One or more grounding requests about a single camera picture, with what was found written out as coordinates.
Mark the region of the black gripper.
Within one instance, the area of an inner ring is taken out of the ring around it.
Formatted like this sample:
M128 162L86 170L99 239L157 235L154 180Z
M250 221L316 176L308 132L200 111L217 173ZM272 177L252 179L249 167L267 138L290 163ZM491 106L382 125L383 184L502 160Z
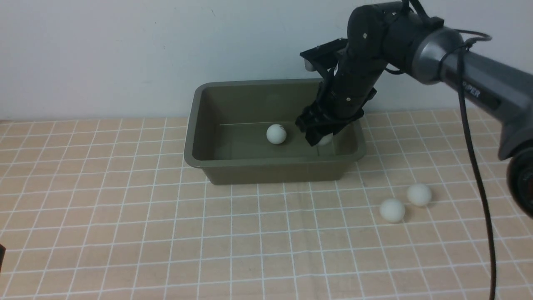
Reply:
M296 118L297 127L306 130L308 144L316 146L326 135L337 135L357 121L376 81L376 60L341 53L337 66L319 84L314 101Z

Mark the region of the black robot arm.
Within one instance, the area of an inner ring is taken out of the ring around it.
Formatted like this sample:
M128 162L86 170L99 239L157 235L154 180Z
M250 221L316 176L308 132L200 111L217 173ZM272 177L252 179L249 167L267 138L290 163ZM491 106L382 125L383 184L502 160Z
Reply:
M532 75L470 51L491 36L448 28L429 17L417 0L355 8L347 37L300 53L305 67L322 76L314 102L295 124L314 146L360 119L387 66L422 84L447 84L501 123L498 158L510 159L508 188L518 207L532 216Z

